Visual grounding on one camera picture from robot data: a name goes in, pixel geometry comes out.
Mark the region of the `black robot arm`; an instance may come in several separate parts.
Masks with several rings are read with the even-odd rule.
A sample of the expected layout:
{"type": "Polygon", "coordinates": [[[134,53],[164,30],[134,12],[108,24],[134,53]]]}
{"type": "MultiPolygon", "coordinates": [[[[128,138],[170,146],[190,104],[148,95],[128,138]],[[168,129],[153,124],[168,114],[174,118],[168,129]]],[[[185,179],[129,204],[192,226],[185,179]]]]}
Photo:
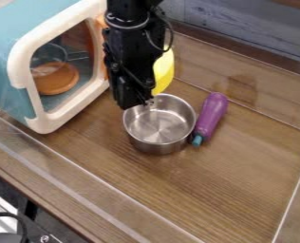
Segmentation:
{"type": "Polygon", "coordinates": [[[164,0],[108,0],[102,30],[110,89],[122,110],[153,99],[154,64],[172,49],[174,30],[164,0]]]}

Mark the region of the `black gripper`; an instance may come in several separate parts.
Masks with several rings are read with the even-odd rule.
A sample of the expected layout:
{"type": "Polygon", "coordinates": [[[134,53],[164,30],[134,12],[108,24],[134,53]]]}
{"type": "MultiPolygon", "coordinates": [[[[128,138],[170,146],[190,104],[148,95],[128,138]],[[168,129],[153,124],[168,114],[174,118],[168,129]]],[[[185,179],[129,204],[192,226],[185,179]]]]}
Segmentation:
{"type": "Polygon", "coordinates": [[[105,15],[105,65],[117,105],[126,110],[146,105],[157,86],[156,63],[170,46],[165,44],[165,30],[170,28],[165,16],[145,13],[122,18],[105,15]]]}

